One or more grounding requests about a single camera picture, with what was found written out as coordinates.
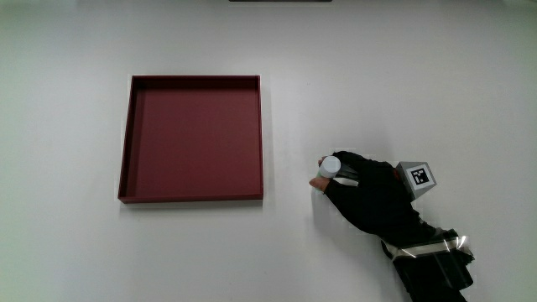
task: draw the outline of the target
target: white cylinder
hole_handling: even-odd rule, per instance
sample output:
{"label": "white cylinder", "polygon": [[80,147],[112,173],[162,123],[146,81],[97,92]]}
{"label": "white cylinder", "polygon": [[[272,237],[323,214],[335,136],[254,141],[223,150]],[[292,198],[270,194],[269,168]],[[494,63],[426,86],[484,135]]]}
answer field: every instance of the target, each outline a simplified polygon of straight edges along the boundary
{"label": "white cylinder", "polygon": [[319,174],[322,177],[334,178],[341,168],[341,162],[335,156],[326,156],[319,167]]}

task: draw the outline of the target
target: square tray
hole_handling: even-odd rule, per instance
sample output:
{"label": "square tray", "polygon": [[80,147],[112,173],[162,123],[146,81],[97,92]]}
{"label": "square tray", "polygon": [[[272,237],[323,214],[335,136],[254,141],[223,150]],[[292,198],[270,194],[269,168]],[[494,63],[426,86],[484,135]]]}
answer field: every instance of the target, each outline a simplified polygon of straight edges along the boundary
{"label": "square tray", "polygon": [[263,199],[259,75],[135,75],[117,198]]}

